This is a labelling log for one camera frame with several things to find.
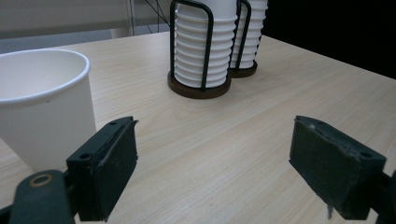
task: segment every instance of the cup stack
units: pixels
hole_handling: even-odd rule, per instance
[[[263,21],[265,20],[265,10],[268,8],[267,0],[247,0],[251,6],[250,23],[247,29],[247,38],[243,48],[243,54],[239,68],[250,68],[256,58],[257,47],[260,44],[262,36]],[[241,47],[242,34],[245,29],[246,17],[248,14],[247,7],[242,4],[241,15],[239,18],[238,31],[236,33],[235,44],[233,47],[233,56],[231,59],[231,68],[236,67],[239,49]]]
[[[196,0],[213,13],[214,25],[205,86],[215,88],[227,78],[233,46],[236,0]],[[201,88],[204,70],[207,14],[198,7],[179,4],[177,7],[175,79],[181,84]]]

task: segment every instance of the wood grain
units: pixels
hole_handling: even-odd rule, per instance
[[[133,115],[139,161],[108,223],[344,221],[290,166],[296,115],[321,119],[396,169],[396,80],[262,37],[254,76],[220,98],[172,92],[169,33],[65,46],[90,58],[97,128]],[[0,205],[32,171],[0,143]]]

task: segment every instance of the wooden table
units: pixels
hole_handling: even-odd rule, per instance
[[[139,161],[108,223],[345,222],[289,164],[293,119],[321,119],[396,169],[396,80],[263,37],[220,98],[167,86],[169,33],[61,47],[87,55],[97,128],[133,115]],[[33,171],[0,143],[0,206]],[[367,223],[375,223],[371,212]]]

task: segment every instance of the dark wooden base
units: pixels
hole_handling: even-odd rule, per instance
[[[257,70],[257,63],[253,61],[253,66],[249,68],[239,68],[238,70],[234,68],[230,68],[228,71],[228,76],[232,78],[240,78],[240,77],[250,77],[256,73]]]
[[[215,88],[206,88],[205,91],[201,91],[200,88],[192,88],[184,86],[179,83],[171,73],[168,73],[168,86],[175,93],[192,98],[192,99],[213,99],[226,93],[231,86],[231,78],[227,76],[224,84]]]

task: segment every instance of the black wall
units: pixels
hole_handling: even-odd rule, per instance
[[[394,0],[269,0],[263,34],[396,78]]]

